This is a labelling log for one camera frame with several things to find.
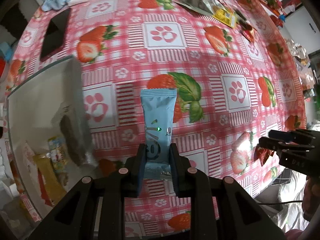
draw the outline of smartphone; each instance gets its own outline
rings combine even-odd
[[[51,18],[42,43],[40,61],[47,60],[63,49],[70,12],[71,8],[68,8]]]

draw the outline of cabinet handle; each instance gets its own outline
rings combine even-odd
[[[314,31],[314,33],[317,33],[317,32],[315,31],[315,29],[313,28],[313,26],[311,25],[311,23],[309,23],[309,25],[310,25],[311,29]]]

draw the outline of light blue wrapper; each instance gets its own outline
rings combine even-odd
[[[146,179],[171,179],[169,148],[172,136],[176,89],[141,90],[144,114],[147,163]]]

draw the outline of white door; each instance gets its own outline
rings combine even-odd
[[[305,7],[286,18],[284,26],[294,42],[304,47],[308,54],[320,49],[320,32]]]

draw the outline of tablecloth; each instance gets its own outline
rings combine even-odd
[[[253,155],[257,138],[271,129],[299,125],[297,120],[305,127],[303,94],[286,44],[260,3],[225,3],[238,7],[258,30],[255,43],[241,35],[239,26],[231,29],[174,0],[91,0],[71,7],[65,44],[45,62],[39,59],[42,41],[50,19],[59,12],[39,9],[13,56],[7,90],[55,60],[78,57],[85,62],[83,95],[94,154],[124,163],[145,140],[140,90],[154,83],[176,86],[180,94],[172,142],[180,154],[209,176],[232,176],[255,197],[283,170],[276,154],[260,165]],[[102,29],[103,36],[95,36],[88,45],[85,34],[98,26],[105,26],[94,31],[99,36]],[[83,54],[83,44],[91,46],[91,55],[101,45],[97,56]],[[183,94],[181,86],[189,92]],[[251,136],[251,144],[246,145],[250,158],[240,172],[241,156],[233,146],[241,143],[241,135]],[[8,142],[7,152],[10,157]],[[33,218],[40,220],[27,190],[22,198]],[[125,200],[126,236],[173,232],[169,219],[189,210],[190,199],[177,198],[171,182],[145,180],[140,197]]]

